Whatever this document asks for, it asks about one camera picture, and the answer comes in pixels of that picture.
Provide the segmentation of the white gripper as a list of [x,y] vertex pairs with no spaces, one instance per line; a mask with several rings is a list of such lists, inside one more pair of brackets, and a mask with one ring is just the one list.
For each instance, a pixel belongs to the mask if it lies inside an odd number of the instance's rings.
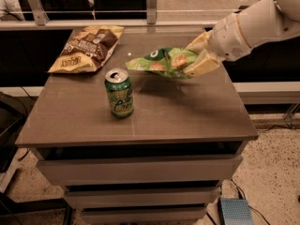
[[211,32],[202,32],[187,45],[187,49],[198,54],[196,60],[184,69],[189,77],[201,76],[219,68],[220,57],[236,61],[251,53],[237,13],[217,22]]

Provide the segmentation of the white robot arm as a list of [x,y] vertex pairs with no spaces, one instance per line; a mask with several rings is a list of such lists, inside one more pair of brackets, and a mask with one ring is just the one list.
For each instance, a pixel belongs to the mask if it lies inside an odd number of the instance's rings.
[[260,0],[218,21],[212,30],[197,36],[187,48],[198,57],[184,72],[209,73],[224,61],[236,61],[268,42],[300,35],[300,0]]

